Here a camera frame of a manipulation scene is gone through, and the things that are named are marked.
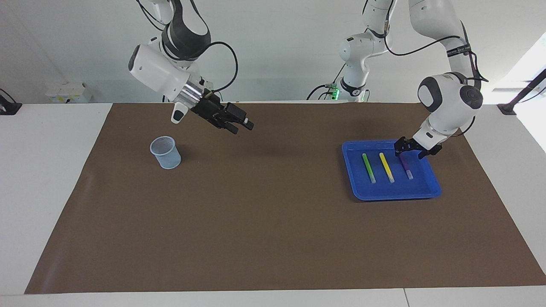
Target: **blue tray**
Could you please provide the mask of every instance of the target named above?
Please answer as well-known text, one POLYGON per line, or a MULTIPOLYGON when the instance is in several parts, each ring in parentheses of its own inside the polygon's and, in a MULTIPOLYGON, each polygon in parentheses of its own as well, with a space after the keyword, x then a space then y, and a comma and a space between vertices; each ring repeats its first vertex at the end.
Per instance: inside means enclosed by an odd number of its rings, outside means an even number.
POLYGON ((343 144, 343 156, 349 172, 354 195, 360 200, 427 199, 439 197, 442 189, 426 158, 419 160, 418 151, 403 152, 402 155, 413 173, 410 180, 400 159, 394 155, 395 140, 349 141, 343 144), (395 182, 387 177, 379 158, 382 152, 387 158, 395 182), (370 160, 376 183, 372 184, 362 159, 366 154, 370 160))

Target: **plastic cup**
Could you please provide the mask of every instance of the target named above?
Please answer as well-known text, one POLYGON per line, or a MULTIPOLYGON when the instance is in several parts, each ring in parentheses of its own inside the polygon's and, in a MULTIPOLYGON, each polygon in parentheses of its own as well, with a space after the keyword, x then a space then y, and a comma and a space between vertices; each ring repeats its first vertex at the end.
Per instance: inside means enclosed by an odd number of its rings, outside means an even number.
POLYGON ((164 169, 173 169, 182 161, 172 137, 159 137, 150 144, 150 151, 164 169))

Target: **black cable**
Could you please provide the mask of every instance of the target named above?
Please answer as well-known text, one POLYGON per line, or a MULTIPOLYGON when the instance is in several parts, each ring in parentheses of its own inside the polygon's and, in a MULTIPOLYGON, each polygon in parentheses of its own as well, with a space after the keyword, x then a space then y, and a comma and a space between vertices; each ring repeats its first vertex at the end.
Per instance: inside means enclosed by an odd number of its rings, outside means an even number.
POLYGON ((157 18, 155 18, 152 13, 150 13, 150 11, 148 11, 146 9, 146 7, 144 7, 144 5, 140 2, 140 0, 136 0, 138 2, 138 4, 140 5, 140 8, 145 12, 145 14, 148 14, 148 16, 150 16, 152 19, 154 19, 155 21, 157 21, 160 25, 162 26, 166 26, 166 24, 162 23, 161 21, 159 21, 157 18))
POLYGON ((326 96, 324 96, 324 100, 326 100, 326 98, 328 98, 328 95, 331 95, 331 94, 333 94, 333 93, 332 92, 324 92, 320 96, 318 96, 318 100, 320 100, 322 98, 322 95, 326 95, 326 96))
POLYGON ((235 74, 233 75, 233 78, 231 79, 231 81, 229 83, 227 83, 225 86, 222 86, 222 87, 220 87, 220 88, 218 88, 216 90, 211 90, 211 92, 213 92, 213 93, 223 91, 223 90, 227 89, 228 87, 230 87, 233 84, 233 82, 235 82, 235 79, 237 79, 237 75, 239 74, 239 60, 237 59, 237 54, 235 54, 235 50, 233 50, 233 48, 229 44, 227 44, 225 42, 210 43, 207 46, 205 46, 201 51, 199 51, 196 54, 190 56, 189 58, 194 58, 194 57, 202 55, 208 48, 210 48, 210 47, 212 47, 214 45, 226 46, 229 49, 229 51, 232 52, 233 59, 235 60, 235 74))
POLYGON ((150 18, 153 18, 154 20, 156 20, 159 23, 161 23, 161 22, 159 20, 157 20, 155 17, 153 17, 152 14, 150 14, 150 12, 144 7, 144 5, 142 5, 142 3, 140 3, 140 0, 136 0, 136 1, 138 2, 139 6, 140 6, 140 10, 142 11, 142 13, 146 17, 146 19, 148 19, 148 21, 153 25, 153 27, 156 28, 158 31, 163 31, 163 29, 156 26, 156 24, 153 23, 152 19, 150 19, 150 18))
POLYGON ((175 61, 188 61, 188 60, 191 60, 193 58, 196 58, 196 57, 202 55, 208 48, 210 48, 210 47, 212 47, 214 45, 224 45, 233 54, 233 59, 235 60, 235 74, 233 75, 233 78, 231 79, 231 81, 227 85, 222 86, 222 87, 218 88, 217 90, 211 90, 211 92, 215 93, 215 92, 223 91, 223 90, 227 89, 229 86, 231 86, 233 84, 233 82, 235 81, 235 79, 237 79, 237 75, 239 74, 239 60, 237 59, 237 54, 235 54, 235 50, 233 50, 233 48, 230 45, 228 45, 227 43, 225 43, 225 42, 210 43, 207 46, 205 46, 203 49, 196 52, 195 54, 192 54, 192 55, 190 55, 190 56, 188 56, 186 58, 179 58, 179 57, 172 56, 170 53, 167 52, 167 49, 165 47, 165 42, 162 40, 161 43, 163 45, 163 50, 165 50, 165 54, 167 54, 167 56, 169 56, 171 59, 173 59, 175 61))
POLYGON ((520 101, 520 102, 518 102, 518 103, 528 102, 529 100, 531 100, 531 99, 533 99, 533 98, 535 98, 535 97, 538 97, 538 95, 544 93, 544 91, 546 91, 546 86, 545 86, 540 92, 538 92, 538 94, 536 94, 536 95, 534 95, 533 97, 531 97, 531 98, 529 98, 529 99, 526 99, 526 100, 524 100, 524 101, 520 101))
POLYGON ((3 90, 2 88, 0 88, 0 91, 2 91, 4 94, 8 95, 8 97, 13 100, 13 103, 17 103, 17 101, 15 99, 13 99, 13 97, 8 93, 6 92, 5 90, 3 90))
POLYGON ((474 56, 474 67, 476 69, 476 73, 478 74, 479 78, 467 78, 468 80, 479 80, 483 82, 489 82, 483 75, 479 72, 478 69, 478 55, 475 54, 473 51, 468 52, 470 54, 470 60, 472 60, 472 56, 474 56))
MULTIPOLYGON (((392 8, 393 8, 393 4, 394 4, 394 0, 392 0, 392 1, 390 2, 390 6, 389 6, 389 9, 387 10, 387 16, 386 16, 386 18, 385 18, 385 22, 388 22, 388 21, 389 21, 389 18, 390 18, 390 11, 391 11, 392 8)), ((434 44, 436 44, 436 43, 439 43, 439 42, 441 42, 441 41, 443 41, 443 40, 446 40, 446 39, 450 39, 450 38, 462 39, 462 37, 456 36, 456 35, 453 35, 453 36, 446 36, 446 37, 441 38, 441 39, 438 39, 438 40, 436 40, 436 41, 434 41, 434 42, 432 42, 432 43, 430 43, 430 44, 428 44, 428 45, 426 45, 426 46, 423 46, 423 47, 421 47, 421 48, 419 48, 419 49, 415 49, 415 50, 413 50, 413 51, 406 52, 406 53, 404 53, 404 54, 397 54, 397 53, 393 52, 393 51, 390 49, 390 47, 389 47, 389 45, 388 45, 388 43, 387 43, 387 35, 388 35, 387 32, 384 31, 383 34, 377 34, 376 32, 374 32, 374 31, 372 31, 372 30, 370 30, 370 31, 373 32, 374 35, 379 35, 380 37, 382 37, 382 38, 385 40, 385 47, 387 47, 387 50, 389 50, 389 52, 390 52, 391 54, 395 55, 395 56, 406 56, 406 55, 414 54, 414 53, 416 53, 416 52, 419 52, 419 51, 421 51, 421 50, 423 50, 423 49, 426 49, 426 48, 428 48, 428 47, 430 47, 430 46, 432 46, 432 45, 434 45, 434 44)), ((469 52, 470 61, 472 61, 472 55, 474 56, 474 63, 473 63, 473 64, 474 64, 474 67, 476 68, 476 73, 478 74, 478 78, 468 78, 468 79, 469 79, 469 80, 479 80, 479 81, 483 81, 483 82, 489 82, 489 80, 487 80, 485 77, 483 77, 482 74, 479 72, 479 69, 478 69, 478 56, 477 56, 474 52, 472 52, 472 51, 469 52)))
POLYGON ((340 69, 340 72, 337 73, 337 76, 334 78, 334 81, 332 81, 332 83, 334 83, 334 84, 336 83, 337 78, 341 75, 341 72, 343 71, 345 66, 347 66, 347 63, 343 64, 343 66, 340 69))
POLYGON ((313 96, 313 94, 318 91, 319 89, 323 88, 323 87, 327 87, 326 84, 323 84, 323 85, 319 85, 317 87, 314 88, 314 90, 311 91, 311 93, 309 94, 309 96, 307 96, 307 99, 306 100, 309 100, 309 98, 311 98, 311 96, 313 96))
POLYGON ((461 135, 465 135, 465 133, 468 132, 468 130, 470 130, 470 128, 472 128, 472 126, 474 126, 474 122, 476 121, 476 117, 474 116, 474 118, 472 118, 472 122, 470 123, 470 126, 468 128, 466 128, 466 130, 464 130, 462 133, 459 133, 457 135, 454 135, 453 137, 454 138, 458 138, 460 137, 461 135))
POLYGON ((366 0, 366 3, 364 3, 364 7, 362 8, 362 15, 364 15, 364 11, 366 10, 366 5, 368 5, 368 0, 366 0))
POLYGON ((415 49, 415 50, 413 50, 413 51, 406 52, 406 53, 404 53, 404 54, 397 54, 397 53, 395 53, 393 50, 391 50, 391 49, 389 48, 389 45, 387 44, 387 38, 385 37, 385 47, 387 47, 387 50, 389 50, 389 52, 390 52, 391 54, 395 55, 395 56, 407 56, 407 55, 410 55, 410 54, 414 54, 414 53, 416 53, 416 52, 419 52, 419 51, 421 51, 421 50, 423 50, 423 49, 426 49, 426 48, 428 48, 428 47, 430 47, 430 46, 432 46, 432 45, 434 45, 434 44, 436 44, 436 43, 439 43, 439 42, 441 42, 441 41, 443 41, 443 40, 450 39, 450 38, 459 38, 459 39, 460 39, 461 37, 460 37, 460 36, 456 36, 456 35, 446 36, 446 37, 441 38, 441 39, 438 39, 438 40, 436 40, 436 41, 434 41, 434 42, 432 42, 432 43, 430 43, 430 44, 428 44, 428 45, 426 45, 426 46, 423 46, 423 47, 421 47, 421 48, 419 48, 419 49, 415 49))

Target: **brown mat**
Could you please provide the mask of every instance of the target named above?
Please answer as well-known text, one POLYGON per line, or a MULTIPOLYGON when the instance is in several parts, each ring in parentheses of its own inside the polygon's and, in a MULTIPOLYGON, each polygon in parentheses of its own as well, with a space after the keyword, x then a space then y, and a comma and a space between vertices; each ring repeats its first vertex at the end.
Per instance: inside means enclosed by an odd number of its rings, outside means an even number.
POLYGON ((465 138, 430 159, 442 197, 354 198, 342 143, 411 136, 420 105, 243 105, 239 135, 171 108, 113 106, 26 293, 546 284, 465 138))

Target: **green test tube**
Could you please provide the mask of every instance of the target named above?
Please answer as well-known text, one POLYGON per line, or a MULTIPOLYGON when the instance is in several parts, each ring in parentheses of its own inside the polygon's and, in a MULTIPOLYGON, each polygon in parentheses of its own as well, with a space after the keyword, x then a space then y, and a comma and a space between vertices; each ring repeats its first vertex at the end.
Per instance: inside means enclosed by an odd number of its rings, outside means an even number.
POLYGON ((372 165, 370 164, 370 160, 368 160, 368 156, 363 153, 362 159, 364 160, 364 164, 366 165, 366 169, 368 170, 368 175, 370 176, 370 180, 372 183, 376 183, 375 176, 373 175, 372 165))

